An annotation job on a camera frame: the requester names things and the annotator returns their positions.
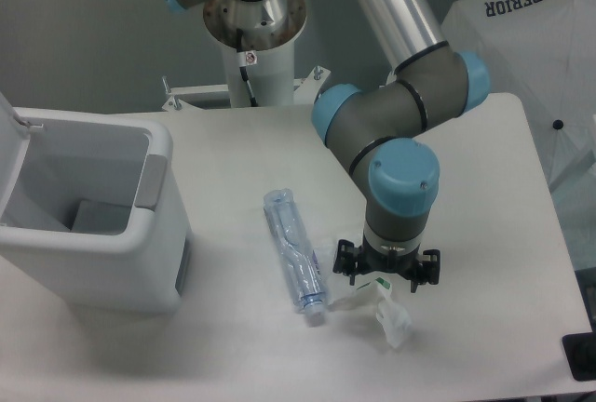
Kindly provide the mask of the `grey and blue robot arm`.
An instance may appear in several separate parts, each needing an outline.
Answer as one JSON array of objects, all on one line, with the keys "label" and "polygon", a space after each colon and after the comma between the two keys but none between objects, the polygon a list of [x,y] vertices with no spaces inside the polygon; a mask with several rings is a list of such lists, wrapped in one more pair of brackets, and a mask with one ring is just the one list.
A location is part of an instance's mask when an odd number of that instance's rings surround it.
[{"label": "grey and blue robot arm", "polygon": [[[303,0],[165,0],[175,10],[203,6],[203,19],[227,58],[235,107],[290,104],[292,60],[265,56],[288,47],[305,26]],[[359,0],[394,70],[370,92],[338,85],[315,100],[311,121],[366,200],[360,246],[342,240],[333,270],[355,278],[396,274],[413,288],[440,279],[440,252],[421,237],[439,191],[440,166],[418,135],[481,104],[490,75],[475,54],[453,51],[427,0]]]}]

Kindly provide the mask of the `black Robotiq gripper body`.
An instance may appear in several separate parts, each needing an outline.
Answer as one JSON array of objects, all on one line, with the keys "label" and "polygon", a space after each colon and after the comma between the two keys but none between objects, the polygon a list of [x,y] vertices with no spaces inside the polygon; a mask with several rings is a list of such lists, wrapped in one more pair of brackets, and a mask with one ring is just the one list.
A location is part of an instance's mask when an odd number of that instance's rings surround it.
[{"label": "black Robotiq gripper body", "polygon": [[359,248],[358,273],[366,275],[372,272],[400,275],[405,279],[415,279],[421,270],[421,262],[417,259],[418,248],[405,254],[394,250],[382,253],[375,250],[364,239]]}]

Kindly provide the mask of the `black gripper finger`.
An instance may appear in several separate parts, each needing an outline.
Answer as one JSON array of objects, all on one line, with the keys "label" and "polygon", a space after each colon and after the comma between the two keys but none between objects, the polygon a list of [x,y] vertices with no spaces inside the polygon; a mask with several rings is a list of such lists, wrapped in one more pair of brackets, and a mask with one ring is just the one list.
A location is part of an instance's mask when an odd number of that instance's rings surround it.
[{"label": "black gripper finger", "polygon": [[436,286],[440,282],[440,250],[425,250],[423,259],[415,259],[411,268],[411,293],[415,293],[419,286],[429,284]]},{"label": "black gripper finger", "polygon": [[349,283],[354,284],[356,276],[362,274],[364,256],[354,243],[340,239],[337,244],[332,271],[335,274],[347,276]]}]

